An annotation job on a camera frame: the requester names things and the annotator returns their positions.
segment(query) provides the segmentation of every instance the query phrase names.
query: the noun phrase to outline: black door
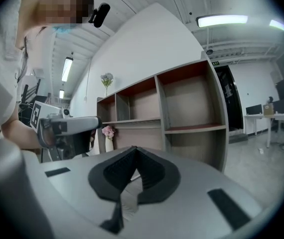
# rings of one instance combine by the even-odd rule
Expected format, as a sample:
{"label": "black door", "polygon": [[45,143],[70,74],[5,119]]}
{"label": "black door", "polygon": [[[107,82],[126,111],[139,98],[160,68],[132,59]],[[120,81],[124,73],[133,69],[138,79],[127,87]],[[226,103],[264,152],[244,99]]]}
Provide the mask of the black door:
{"label": "black door", "polygon": [[243,129],[243,114],[241,101],[236,84],[228,66],[215,68],[225,97],[229,130]]}

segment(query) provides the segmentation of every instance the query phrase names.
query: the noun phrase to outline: fluorescent light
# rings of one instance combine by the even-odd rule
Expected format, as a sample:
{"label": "fluorescent light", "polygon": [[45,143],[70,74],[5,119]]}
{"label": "fluorescent light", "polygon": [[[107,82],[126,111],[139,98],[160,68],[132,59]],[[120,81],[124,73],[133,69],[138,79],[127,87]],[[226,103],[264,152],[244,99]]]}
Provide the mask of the fluorescent light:
{"label": "fluorescent light", "polygon": [[64,90],[59,91],[59,98],[63,99],[64,96]]}
{"label": "fluorescent light", "polygon": [[281,30],[284,31],[284,24],[281,24],[280,22],[276,21],[276,20],[271,20],[270,22],[270,26],[273,26],[273,27],[276,27],[276,28],[279,28]]}
{"label": "fluorescent light", "polygon": [[217,16],[207,16],[198,19],[198,26],[212,26],[220,24],[234,24],[243,23],[245,24],[248,20],[248,16],[244,15],[217,15]]}
{"label": "fluorescent light", "polygon": [[66,82],[68,80],[68,75],[70,72],[72,61],[73,61],[73,58],[69,58],[69,57],[66,57],[66,60],[64,61],[62,79],[61,79],[63,82]]}

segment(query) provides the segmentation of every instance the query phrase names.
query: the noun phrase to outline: floor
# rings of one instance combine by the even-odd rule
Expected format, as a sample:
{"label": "floor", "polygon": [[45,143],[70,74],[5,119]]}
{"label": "floor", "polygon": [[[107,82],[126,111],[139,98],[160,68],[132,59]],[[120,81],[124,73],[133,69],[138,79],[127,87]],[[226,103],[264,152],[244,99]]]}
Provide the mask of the floor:
{"label": "floor", "polygon": [[266,148],[267,133],[228,147],[225,175],[247,189],[263,208],[284,194],[284,150],[278,143]]}

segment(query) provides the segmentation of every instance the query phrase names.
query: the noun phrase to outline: desk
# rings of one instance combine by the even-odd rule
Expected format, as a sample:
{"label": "desk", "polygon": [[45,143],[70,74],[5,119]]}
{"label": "desk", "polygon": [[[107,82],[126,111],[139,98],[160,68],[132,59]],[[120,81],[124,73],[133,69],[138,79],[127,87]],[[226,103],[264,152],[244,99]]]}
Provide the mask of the desk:
{"label": "desk", "polygon": [[269,148],[271,144],[271,131],[272,131],[272,119],[278,120],[278,127],[280,130],[281,121],[284,120],[284,114],[273,114],[264,116],[263,114],[254,114],[254,115],[245,115],[245,133],[247,133],[247,120],[254,120],[254,132],[257,135],[257,120],[262,118],[267,118],[267,128],[268,128],[268,135],[267,135],[267,148]]}

